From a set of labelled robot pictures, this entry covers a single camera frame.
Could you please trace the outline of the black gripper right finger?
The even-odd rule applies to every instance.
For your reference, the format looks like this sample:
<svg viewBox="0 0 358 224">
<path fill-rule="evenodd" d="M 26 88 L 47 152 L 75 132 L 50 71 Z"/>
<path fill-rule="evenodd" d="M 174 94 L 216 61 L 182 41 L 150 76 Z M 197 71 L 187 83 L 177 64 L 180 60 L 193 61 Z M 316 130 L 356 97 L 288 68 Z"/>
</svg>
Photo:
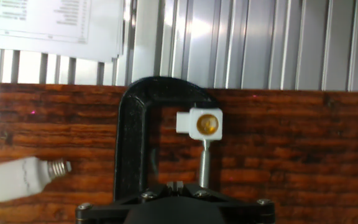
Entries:
<svg viewBox="0 0 358 224">
<path fill-rule="evenodd" d="M 176 204 L 186 218 L 195 223 L 261 223 L 275 222 L 275 204 L 262 198 L 254 202 L 212 190 L 206 183 L 175 183 Z"/>
</svg>

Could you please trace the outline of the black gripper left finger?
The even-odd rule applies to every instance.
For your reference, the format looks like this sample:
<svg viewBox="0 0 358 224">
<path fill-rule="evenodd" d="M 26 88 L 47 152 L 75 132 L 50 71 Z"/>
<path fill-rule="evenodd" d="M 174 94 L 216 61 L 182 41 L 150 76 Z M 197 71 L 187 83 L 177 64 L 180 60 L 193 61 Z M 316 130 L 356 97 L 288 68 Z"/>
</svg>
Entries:
<svg viewBox="0 0 358 224">
<path fill-rule="evenodd" d="M 156 212 L 163 199 L 176 195 L 176 182 L 158 184 L 109 205 L 82 203 L 75 209 L 75 224 L 125 223 L 130 212 L 137 208 L 150 207 L 158 202 Z"/>
</svg>

